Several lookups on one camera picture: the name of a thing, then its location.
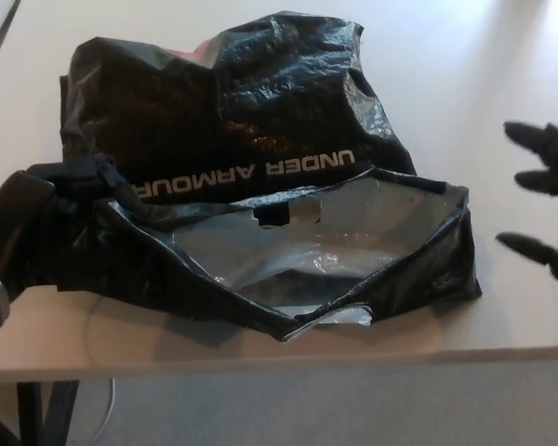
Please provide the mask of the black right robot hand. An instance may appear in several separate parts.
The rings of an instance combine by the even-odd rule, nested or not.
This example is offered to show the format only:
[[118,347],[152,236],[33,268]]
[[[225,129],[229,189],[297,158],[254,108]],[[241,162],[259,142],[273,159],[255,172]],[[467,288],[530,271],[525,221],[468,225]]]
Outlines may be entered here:
[[[503,129],[510,141],[537,155],[544,165],[541,170],[516,173],[515,183],[531,192],[558,197],[558,126],[509,121]],[[535,237],[510,231],[499,233],[496,240],[514,253],[547,267],[558,281],[558,243],[550,245]]]

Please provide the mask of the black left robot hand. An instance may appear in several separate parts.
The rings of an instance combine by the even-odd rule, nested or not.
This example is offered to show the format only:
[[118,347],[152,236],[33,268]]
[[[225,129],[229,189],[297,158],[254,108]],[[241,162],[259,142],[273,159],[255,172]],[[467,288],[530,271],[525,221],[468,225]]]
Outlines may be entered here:
[[34,263],[82,231],[94,203],[114,199],[139,215],[144,206],[109,155],[34,164],[0,187],[0,284],[12,302],[39,280]]

